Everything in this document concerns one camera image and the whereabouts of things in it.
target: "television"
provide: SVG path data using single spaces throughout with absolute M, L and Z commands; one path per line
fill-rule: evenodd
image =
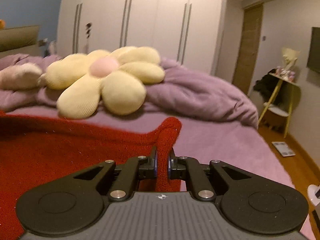
M 320 73 L 320 28 L 312 27 L 311 45 L 307 67 Z

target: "wardrobe door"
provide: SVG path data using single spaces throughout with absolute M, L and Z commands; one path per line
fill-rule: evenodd
M 129 0 L 124 46 L 152 46 L 158 0 Z
M 223 0 L 190 0 L 184 65 L 211 72 L 221 18 Z
M 58 54 L 66 57 L 74 52 L 75 23 L 82 0 L 61 0 L 59 23 L 57 29 Z
M 79 47 L 86 52 L 86 25 L 92 23 L 88 52 L 96 49 L 113 51 L 124 38 L 125 15 L 129 0 L 83 0 Z
M 188 0 L 159 0 L 153 47 L 163 57 L 178 59 L 188 14 L 187 5 Z

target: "headboard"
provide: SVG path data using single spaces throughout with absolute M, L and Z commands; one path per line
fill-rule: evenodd
M 39 26 L 25 26 L 0 30 L 0 58 L 12 54 L 40 56 Z

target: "gray ridged panel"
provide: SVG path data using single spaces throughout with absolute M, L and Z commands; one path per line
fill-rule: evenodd
M 263 237 L 240 231 L 226 222 L 209 202 L 193 199 L 188 192 L 136 192 L 132 199 L 111 204 L 92 227 L 55 240 L 306 240 L 300 233 Z M 22 240 L 50 238 L 25 234 Z

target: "red garment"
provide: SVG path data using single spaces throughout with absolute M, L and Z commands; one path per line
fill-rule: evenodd
M 156 191 L 179 191 L 167 176 L 167 157 L 181 123 L 166 119 L 156 130 L 134 134 L 60 119 L 12 116 L 0 112 L 0 239 L 23 233 L 16 217 L 20 195 L 107 159 L 116 163 L 158 149 Z

